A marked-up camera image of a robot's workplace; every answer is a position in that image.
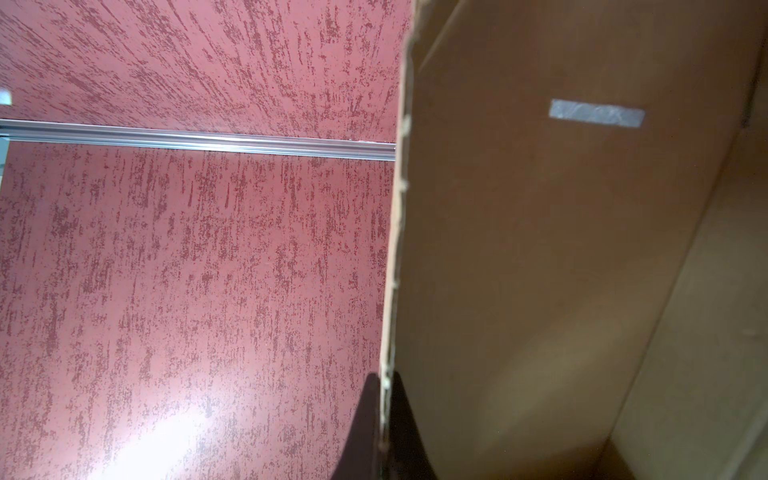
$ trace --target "dark object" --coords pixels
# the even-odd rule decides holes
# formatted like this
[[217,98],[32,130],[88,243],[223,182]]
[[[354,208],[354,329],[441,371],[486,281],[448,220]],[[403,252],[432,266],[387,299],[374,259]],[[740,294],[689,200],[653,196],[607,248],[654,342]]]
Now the dark object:
[[395,372],[386,463],[376,439],[379,427],[379,376],[370,373],[331,480],[437,480],[424,451],[400,375]]

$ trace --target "small white object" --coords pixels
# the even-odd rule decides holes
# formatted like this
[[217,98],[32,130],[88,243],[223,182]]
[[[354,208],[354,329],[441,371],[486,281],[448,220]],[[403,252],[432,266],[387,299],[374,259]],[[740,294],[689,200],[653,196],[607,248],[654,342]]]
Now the small white object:
[[5,88],[0,88],[0,105],[11,104],[11,91]]
[[645,118],[645,110],[553,98],[549,105],[549,116],[559,120],[581,121],[588,124],[640,128]]

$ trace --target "metal trim strip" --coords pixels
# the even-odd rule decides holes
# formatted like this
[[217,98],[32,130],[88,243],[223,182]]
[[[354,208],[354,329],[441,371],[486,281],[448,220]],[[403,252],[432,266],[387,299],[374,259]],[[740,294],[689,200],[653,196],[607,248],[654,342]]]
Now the metal trim strip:
[[371,141],[218,134],[8,119],[0,119],[0,136],[10,141],[395,161],[395,144]]

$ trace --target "red textured wall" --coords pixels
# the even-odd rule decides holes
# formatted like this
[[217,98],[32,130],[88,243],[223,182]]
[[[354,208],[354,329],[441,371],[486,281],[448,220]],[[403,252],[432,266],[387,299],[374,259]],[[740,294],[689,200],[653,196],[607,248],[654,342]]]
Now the red textured wall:
[[0,117],[394,141],[409,0],[3,0]]
[[196,412],[175,478],[327,478],[376,370],[391,176],[12,143],[0,477],[89,478]]

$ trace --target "cardboard box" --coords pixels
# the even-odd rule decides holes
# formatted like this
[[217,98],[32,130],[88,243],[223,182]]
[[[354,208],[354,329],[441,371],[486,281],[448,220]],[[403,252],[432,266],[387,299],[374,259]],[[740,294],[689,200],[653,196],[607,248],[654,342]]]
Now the cardboard box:
[[421,0],[414,25],[381,441],[397,369],[443,480],[768,478],[765,3]]

